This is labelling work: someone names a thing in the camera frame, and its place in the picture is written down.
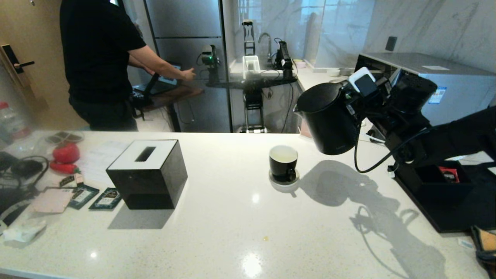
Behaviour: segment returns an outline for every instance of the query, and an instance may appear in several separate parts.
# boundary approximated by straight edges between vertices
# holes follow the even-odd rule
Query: stainless steel refrigerator
[[[226,89],[206,87],[208,71],[197,65],[204,45],[215,45],[221,59],[219,76],[227,79],[221,4],[218,0],[145,0],[159,56],[195,68],[196,80],[184,82],[205,93],[176,104],[182,132],[231,132],[231,110]]]

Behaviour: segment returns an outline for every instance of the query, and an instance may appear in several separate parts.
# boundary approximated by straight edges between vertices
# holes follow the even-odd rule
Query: man's arm
[[[127,62],[129,66],[133,66],[135,68],[140,68],[145,70],[147,73],[150,75],[155,74],[154,71],[150,70],[147,66],[143,65],[140,61],[138,61],[136,58],[134,58],[132,55],[129,55],[129,61]]]
[[[158,55],[156,55],[148,46],[130,50],[128,52],[130,57],[134,57],[143,66],[158,73],[159,75],[184,80],[193,80],[196,76],[196,74],[193,73],[194,68],[184,71],[178,70],[168,62],[158,57]]]

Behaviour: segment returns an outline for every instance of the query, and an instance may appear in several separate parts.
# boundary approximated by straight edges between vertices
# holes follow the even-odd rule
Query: faucet
[[[270,38],[269,33],[263,32],[260,37],[258,38],[258,43],[262,42],[262,38],[264,36],[269,37],[269,51],[267,52],[267,66],[272,67],[272,54],[270,53],[272,51],[272,39]]]

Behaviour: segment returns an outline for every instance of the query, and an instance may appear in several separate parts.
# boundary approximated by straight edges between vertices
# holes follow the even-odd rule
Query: red chili pepper
[[[61,173],[67,173],[67,174],[79,173],[79,168],[74,164],[60,164],[55,161],[51,161],[50,168]]]
[[[79,148],[73,142],[63,143],[54,149],[53,156],[59,163],[74,163],[79,159]]]

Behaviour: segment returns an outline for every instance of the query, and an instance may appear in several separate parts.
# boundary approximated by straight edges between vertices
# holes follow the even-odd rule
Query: wall socket
[[[396,46],[396,40],[398,39],[398,37],[389,37],[387,39],[387,43],[386,43],[386,50],[389,50],[389,51],[393,51],[394,50],[394,46]]]

